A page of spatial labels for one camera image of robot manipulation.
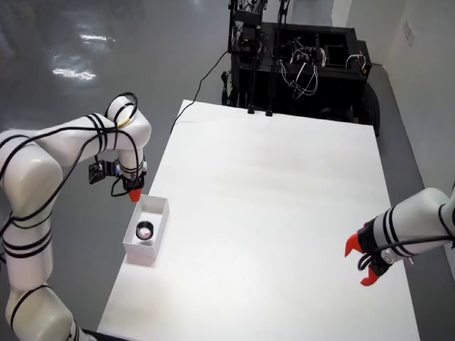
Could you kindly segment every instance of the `wall outlet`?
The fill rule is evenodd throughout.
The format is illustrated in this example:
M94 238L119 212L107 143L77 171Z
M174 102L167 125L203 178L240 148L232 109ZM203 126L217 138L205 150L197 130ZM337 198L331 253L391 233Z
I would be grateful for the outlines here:
M407 20L405 20L405 24L403 25L403 32L405 32L405 37L408 39L411 33L411 27Z

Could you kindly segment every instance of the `black frame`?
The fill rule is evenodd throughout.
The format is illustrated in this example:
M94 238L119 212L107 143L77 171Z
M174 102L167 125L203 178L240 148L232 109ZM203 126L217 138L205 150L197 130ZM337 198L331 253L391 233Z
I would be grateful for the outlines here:
M359 107L371 69L366 43L357 39L354 28L282 24L282 19L286 15L285 4L287 1L282 0L278 23L262 23L257 26L259 38L254 43L250 43L253 47L257 47L256 53L253 53L252 49L247 51L236 49L235 44L232 44L234 41L232 30L235 27L232 19L235 18L235 11L231 7L229 47L232 92L229 96L230 105L248 108L248 112L251 114L254 113L254 108L265 110L267 116L271 116L272 112L280 112L297 116L321 117L322 112L330 111L329 118L337 119L333 116L333 113L336 112L339 120L352 121L358 113L352 114L351 112L351 117L349 114L346 116L346 113L350 112L350 108ZM276 42L283 43L289 40L289 37L297 36L314 37L316 47L314 62L318 70L318 91L311 97L302 96L296 101L289 98L292 90L289 89L280 74L281 67L278 59L283 58L284 55L280 53L280 44L276 44ZM349 55L362 53L365 56L365 67L362 69L357 58L350 59L347 69L344 65L322 67L319 47L331 49L335 55L337 45L340 44L343 46L346 59ZM270 51L279 55L279 58L272 56ZM288 75L295 78L300 67L301 65L288 63ZM302 83L305 84L310 80L312 74L312 67L306 67L302 71L299 82L302 80Z

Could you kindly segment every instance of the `gray floor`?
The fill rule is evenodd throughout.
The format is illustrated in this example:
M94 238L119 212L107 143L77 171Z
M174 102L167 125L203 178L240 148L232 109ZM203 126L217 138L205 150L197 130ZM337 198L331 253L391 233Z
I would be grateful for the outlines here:
M301 13L299 23L328 24L331 5L323 3L296 0L294 15ZM227 48L227 27L227 0L0 0L0 131L103 112L113 96L133 91L152 124L148 189L181 101ZM220 102L220 73L229 64L225 58L205 81L199 100ZM387 74L375 67L370 82L382 110L378 144L394 204L423 185ZM133 204L111 198L109 181L88 185L87 164L76 169L54 209L50 284L78 322L96 330L124 256ZM9 206L0 199L4 217ZM444 252L417 257L407 275L421 339L452 339L455 285ZM3 270L0 311L8 294ZM0 335L15 340L4 319Z

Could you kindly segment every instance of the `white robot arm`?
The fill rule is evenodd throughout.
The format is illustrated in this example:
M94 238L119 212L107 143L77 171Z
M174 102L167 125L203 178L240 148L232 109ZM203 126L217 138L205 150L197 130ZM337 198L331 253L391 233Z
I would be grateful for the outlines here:
M0 231L11 294L6 319L20 341L93 340L46 285L53 269L50 216L53 203L79 161L95 156L89 182L114 176L137 202L144 187L143 147L151 127L132 93L116 97L105 115L86 117L42 131L9 130L0 134L0 185L13 212ZM118 159L97 154L117 150ZM71 166L63 177L61 166Z
M368 267L361 283L371 286L389 267L404 258L455 242L455 190L450 199L426 188L366 222L346 242L345 256L363 253L358 269Z

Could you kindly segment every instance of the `white box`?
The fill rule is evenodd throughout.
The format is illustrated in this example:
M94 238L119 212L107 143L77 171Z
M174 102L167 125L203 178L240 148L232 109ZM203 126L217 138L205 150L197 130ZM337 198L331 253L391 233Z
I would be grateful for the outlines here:
M140 265L151 265L153 263L153 260L158 255L168 216L169 204L166 198L141 195L141 199L134 208L127 233L123 239L128 263ZM136 236L136 226L144 220L151 222L154 226L152 238L145 241Z

